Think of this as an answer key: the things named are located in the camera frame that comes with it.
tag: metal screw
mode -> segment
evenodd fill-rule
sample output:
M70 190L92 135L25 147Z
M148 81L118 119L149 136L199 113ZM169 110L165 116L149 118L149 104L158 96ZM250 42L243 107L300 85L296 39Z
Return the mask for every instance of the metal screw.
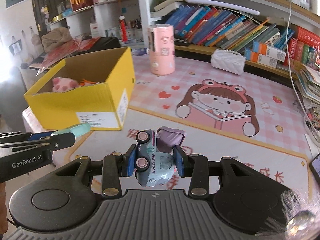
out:
M106 196L116 196L118 195L119 193L119 190L114 188L114 187L110 187L110 188L106 188L104 191L103 191L104 195Z
M195 196L203 196L207 194L207 190L201 187L195 187L191 190L191 194Z

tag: pink tumbler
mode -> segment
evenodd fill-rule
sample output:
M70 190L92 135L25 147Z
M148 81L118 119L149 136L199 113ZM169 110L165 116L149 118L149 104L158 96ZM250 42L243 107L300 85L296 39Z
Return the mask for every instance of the pink tumbler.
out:
M151 72L168 75L175 70L173 26L157 24L148 27Z

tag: orange and white box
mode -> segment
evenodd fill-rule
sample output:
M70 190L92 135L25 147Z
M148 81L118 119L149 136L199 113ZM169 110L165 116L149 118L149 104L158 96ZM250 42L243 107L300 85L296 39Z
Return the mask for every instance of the orange and white box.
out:
M270 66L273 68L276 68L276 66L278 64L277 59L271 58L266 55L259 54L257 52L253 52L247 48L245 49L244 56L245 56L246 60L257 62L257 63L267 65L267 66Z
M283 50L268 46L261 42L254 41L252 50L254 52L280 60L282 62L284 62L285 60L285 52Z

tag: gray ribbed panel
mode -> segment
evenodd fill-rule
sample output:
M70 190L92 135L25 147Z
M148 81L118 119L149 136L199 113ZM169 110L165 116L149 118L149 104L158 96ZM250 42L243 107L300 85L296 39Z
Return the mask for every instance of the gray ribbed panel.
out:
M55 234L38 234L18 228L8 238L8 240L168 239L261 240L265 238L249 236L229 228L214 215L207 202L190 199L183 190L129 190L121 199L104 201L96 214L77 228Z

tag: human hand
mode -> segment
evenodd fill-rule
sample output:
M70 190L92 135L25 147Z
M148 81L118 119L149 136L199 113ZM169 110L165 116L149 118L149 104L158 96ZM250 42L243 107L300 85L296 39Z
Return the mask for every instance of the human hand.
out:
M8 230L7 206L5 205L5 183L0 183L0 234Z

